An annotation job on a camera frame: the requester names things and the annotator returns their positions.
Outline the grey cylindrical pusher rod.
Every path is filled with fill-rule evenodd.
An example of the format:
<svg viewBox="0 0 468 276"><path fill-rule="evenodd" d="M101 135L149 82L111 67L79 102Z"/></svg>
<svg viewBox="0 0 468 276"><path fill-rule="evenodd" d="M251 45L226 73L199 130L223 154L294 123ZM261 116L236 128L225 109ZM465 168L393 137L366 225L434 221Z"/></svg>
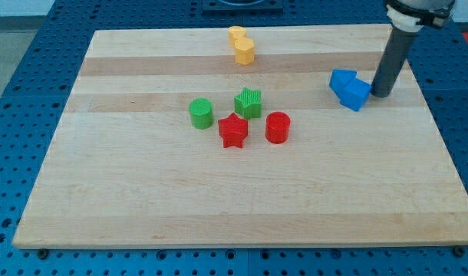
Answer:
<svg viewBox="0 0 468 276"><path fill-rule="evenodd" d="M373 96L385 98L391 94L416 36L416 32L406 32L398 27L392 27L372 82Z"/></svg>

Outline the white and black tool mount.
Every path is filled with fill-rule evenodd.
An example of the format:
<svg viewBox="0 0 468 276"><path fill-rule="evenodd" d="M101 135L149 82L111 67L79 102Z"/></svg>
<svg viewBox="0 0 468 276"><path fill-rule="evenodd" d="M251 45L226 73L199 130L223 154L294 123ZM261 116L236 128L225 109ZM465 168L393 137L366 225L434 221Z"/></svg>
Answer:
<svg viewBox="0 0 468 276"><path fill-rule="evenodd" d="M444 28L451 20L455 0L384 0L387 16L394 27L408 33L423 26Z"/></svg>

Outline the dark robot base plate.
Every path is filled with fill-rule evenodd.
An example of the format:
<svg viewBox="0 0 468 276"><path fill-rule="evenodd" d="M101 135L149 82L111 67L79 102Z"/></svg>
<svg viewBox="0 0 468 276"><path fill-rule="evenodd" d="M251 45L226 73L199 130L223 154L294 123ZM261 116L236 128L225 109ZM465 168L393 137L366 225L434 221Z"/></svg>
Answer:
<svg viewBox="0 0 468 276"><path fill-rule="evenodd" d="M217 12L260 12L284 9L284 0L202 0L203 14Z"/></svg>

